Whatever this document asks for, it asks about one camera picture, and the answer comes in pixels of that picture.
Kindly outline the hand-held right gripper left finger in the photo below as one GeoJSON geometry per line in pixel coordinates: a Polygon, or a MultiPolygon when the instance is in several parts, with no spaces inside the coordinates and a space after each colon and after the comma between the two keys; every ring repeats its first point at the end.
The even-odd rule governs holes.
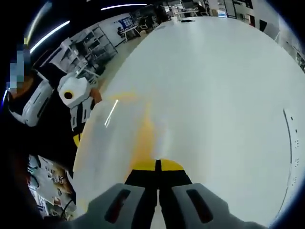
{"type": "Polygon", "coordinates": [[[125,183],[92,200],[87,212],[73,221],[75,229],[149,229],[157,204],[159,161],[135,163],[125,183]]]}

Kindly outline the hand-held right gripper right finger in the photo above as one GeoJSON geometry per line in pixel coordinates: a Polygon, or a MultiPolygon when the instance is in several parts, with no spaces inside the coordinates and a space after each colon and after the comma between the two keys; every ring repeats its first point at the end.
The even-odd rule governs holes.
{"type": "Polygon", "coordinates": [[[166,226],[175,229],[245,229],[228,204],[200,183],[192,183],[184,168],[158,161],[159,200],[166,226]]]}

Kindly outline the person's left hand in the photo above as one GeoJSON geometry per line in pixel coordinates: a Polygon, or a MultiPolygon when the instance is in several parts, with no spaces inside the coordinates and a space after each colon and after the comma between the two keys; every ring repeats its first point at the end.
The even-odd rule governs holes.
{"type": "Polygon", "coordinates": [[[93,98],[95,104],[97,104],[97,103],[102,101],[101,93],[100,93],[99,89],[97,89],[97,88],[92,88],[91,89],[90,97],[93,98]]]}

